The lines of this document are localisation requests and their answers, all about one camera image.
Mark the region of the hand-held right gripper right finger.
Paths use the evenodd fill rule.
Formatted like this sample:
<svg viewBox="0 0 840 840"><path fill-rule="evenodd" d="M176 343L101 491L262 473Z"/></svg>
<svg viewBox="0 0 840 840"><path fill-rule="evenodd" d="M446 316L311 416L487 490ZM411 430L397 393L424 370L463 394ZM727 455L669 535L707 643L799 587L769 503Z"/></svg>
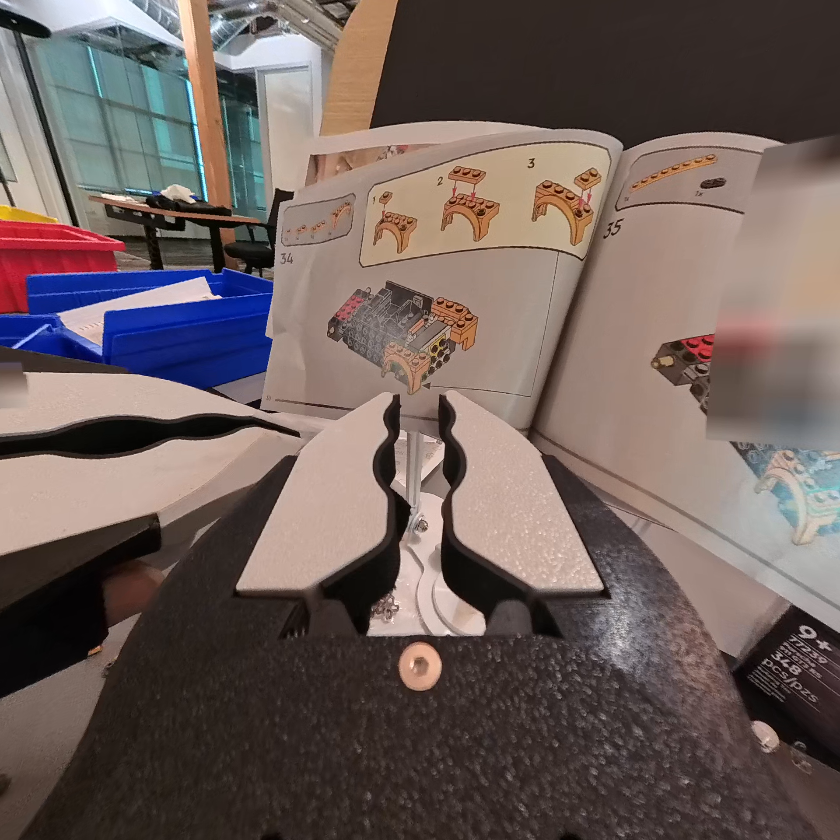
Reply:
<svg viewBox="0 0 840 840"><path fill-rule="evenodd" d="M457 391L439 397L444 441L441 569L481 613L486 635L559 636L555 598L599 598L604 583L541 453Z"/></svg>

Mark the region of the person's left hand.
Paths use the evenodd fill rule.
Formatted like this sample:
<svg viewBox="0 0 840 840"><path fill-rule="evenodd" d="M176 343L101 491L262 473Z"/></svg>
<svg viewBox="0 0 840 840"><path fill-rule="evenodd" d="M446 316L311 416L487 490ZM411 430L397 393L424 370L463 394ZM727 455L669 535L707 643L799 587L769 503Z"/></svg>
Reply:
<svg viewBox="0 0 840 840"><path fill-rule="evenodd" d="M140 560L111 570L101 583L108 627L144 611L164 580L164 572Z"/></svg>

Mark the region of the black office chair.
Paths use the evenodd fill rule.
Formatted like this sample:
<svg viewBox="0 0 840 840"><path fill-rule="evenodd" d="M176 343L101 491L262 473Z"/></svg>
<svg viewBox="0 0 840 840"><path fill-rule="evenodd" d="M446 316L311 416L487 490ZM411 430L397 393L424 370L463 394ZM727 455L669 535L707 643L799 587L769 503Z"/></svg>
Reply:
<svg viewBox="0 0 840 840"><path fill-rule="evenodd" d="M249 241L234 241L224 246L226 256L232 257L245 266L245 273L251 275L257 270L260 277L264 276L265 269L272 269L275 265L275 245L277 241L277 221L280 205L290 201L295 193L292 191L276 189L269 210L267 222L264 224L248 224ZM266 231L266 242L258 241L255 238L254 228L264 228Z"/></svg>

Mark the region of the wooden pillar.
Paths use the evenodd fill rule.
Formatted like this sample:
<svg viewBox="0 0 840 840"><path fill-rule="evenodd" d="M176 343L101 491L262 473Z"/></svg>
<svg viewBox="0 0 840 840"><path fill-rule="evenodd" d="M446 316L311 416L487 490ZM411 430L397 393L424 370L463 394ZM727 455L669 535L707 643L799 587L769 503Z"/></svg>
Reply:
<svg viewBox="0 0 840 840"><path fill-rule="evenodd" d="M207 200L231 207L227 145L207 1L179 1L177 5L202 148Z"/></svg>

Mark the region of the black studio lamp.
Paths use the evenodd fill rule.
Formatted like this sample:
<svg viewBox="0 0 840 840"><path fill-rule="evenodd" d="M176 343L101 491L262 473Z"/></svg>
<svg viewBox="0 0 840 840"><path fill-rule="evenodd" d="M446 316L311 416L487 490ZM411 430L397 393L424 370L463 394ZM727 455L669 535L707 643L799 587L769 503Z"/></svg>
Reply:
<svg viewBox="0 0 840 840"><path fill-rule="evenodd" d="M44 24L3 3L1 3L0 16L1 29L8 30L13 34L36 39L49 39L51 37L50 29Z"/></svg>

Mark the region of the blue plastic bin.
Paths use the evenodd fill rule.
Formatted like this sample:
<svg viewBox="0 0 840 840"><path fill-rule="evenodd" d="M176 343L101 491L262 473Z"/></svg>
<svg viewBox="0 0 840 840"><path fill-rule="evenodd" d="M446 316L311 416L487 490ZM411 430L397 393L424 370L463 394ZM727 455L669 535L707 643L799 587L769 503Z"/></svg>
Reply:
<svg viewBox="0 0 840 840"><path fill-rule="evenodd" d="M270 339L270 280L223 269L164 269L33 275L28 311L56 314L95 302L206 279L220 299L126 311L108 311L101 346L104 364L196 388L264 373Z"/></svg>
<svg viewBox="0 0 840 840"><path fill-rule="evenodd" d="M68 330L56 314L2 314L1 345L10 350L103 362L101 346Z"/></svg>

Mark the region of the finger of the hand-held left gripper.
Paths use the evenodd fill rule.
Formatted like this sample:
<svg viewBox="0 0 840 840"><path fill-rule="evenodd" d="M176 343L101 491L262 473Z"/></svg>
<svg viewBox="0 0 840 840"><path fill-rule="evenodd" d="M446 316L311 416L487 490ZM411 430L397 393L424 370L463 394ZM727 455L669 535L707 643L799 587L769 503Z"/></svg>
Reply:
<svg viewBox="0 0 840 840"><path fill-rule="evenodd" d="M268 432L289 454L299 434L212 392L138 374L27 373L22 407L2 409L4 454L134 454L172 440Z"/></svg>
<svg viewBox="0 0 840 840"><path fill-rule="evenodd" d="M158 516L164 545L182 542L229 512L302 444L249 427L113 458L3 459L2 555L149 515Z"/></svg>

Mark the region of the red plastic bin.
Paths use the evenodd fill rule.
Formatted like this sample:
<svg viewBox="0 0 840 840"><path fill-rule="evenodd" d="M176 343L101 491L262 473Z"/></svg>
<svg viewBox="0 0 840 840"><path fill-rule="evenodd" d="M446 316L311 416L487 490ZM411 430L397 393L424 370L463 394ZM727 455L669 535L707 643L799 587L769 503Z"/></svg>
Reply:
<svg viewBox="0 0 840 840"><path fill-rule="evenodd" d="M113 271L122 241L54 223L1 222L1 313L28 311L33 275Z"/></svg>

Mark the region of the white paper sheets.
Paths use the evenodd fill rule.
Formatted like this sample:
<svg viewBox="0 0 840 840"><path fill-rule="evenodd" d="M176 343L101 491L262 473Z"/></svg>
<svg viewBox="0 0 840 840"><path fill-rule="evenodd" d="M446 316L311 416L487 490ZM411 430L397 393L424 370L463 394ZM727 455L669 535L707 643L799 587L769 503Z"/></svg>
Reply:
<svg viewBox="0 0 840 840"><path fill-rule="evenodd" d="M60 311L57 315L65 328L101 348L106 312L157 308L217 299L220 299L220 296L212 293L207 280L203 277L195 277L125 297Z"/></svg>

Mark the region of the wooden background desk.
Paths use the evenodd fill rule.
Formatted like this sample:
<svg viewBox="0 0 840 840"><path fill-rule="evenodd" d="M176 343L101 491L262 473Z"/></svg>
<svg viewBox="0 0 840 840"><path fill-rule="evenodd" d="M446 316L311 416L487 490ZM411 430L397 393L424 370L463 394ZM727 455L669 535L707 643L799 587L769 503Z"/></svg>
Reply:
<svg viewBox="0 0 840 840"><path fill-rule="evenodd" d="M93 203L103 205L108 217L143 227L150 257L150 267L153 270L163 269L157 230L182 232L185 229L186 222L208 229L212 247L213 272L220 273L224 268L234 266L232 258L229 258L224 251L221 231L239 226L265 226L257 218L247 216L179 212L173 209L152 207L144 203L122 201L105 196L89 195L88 198Z"/></svg>

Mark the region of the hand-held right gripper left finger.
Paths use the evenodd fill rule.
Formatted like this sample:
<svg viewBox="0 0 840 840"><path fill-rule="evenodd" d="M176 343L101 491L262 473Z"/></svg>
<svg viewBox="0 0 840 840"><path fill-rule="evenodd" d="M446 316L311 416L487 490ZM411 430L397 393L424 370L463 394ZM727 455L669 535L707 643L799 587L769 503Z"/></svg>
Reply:
<svg viewBox="0 0 840 840"><path fill-rule="evenodd" d="M299 453L240 575L242 596L340 602L365 634L395 586L411 508L392 488L400 397L384 392Z"/></svg>

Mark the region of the black lego set box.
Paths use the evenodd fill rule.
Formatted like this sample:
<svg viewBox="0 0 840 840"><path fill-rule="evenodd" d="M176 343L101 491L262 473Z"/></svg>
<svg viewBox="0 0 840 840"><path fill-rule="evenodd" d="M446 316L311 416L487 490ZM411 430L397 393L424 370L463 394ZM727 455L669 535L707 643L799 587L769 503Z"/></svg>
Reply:
<svg viewBox="0 0 840 840"><path fill-rule="evenodd" d="M839 771L839 635L790 606L732 676L753 720Z"/></svg>

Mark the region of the lego instruction booklet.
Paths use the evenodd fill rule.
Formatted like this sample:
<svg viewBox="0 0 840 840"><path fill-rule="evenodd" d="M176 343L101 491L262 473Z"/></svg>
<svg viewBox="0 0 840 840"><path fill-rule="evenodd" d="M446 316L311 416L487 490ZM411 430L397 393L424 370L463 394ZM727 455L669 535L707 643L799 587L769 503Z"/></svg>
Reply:
<svg viewBox="0 0 840 840"><path fill-rule="evenodd" d="M280 214L262 397L329 418L448 390L812 613L838 610L838 446L708 439L722 290L767 150L579 129L433 144Z"/></svg>

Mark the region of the black wood-edged partition board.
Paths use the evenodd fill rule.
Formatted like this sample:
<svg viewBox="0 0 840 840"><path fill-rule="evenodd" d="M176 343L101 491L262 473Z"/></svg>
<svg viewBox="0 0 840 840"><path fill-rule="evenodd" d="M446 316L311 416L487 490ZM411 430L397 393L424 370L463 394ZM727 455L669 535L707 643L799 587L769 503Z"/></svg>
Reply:
<svg viewBox="0 0 840 840"><path fill-rule="evenodd" d="M626 147L721 131L838 134L837 1L358 2L323 135L482 121Z"/></svg>

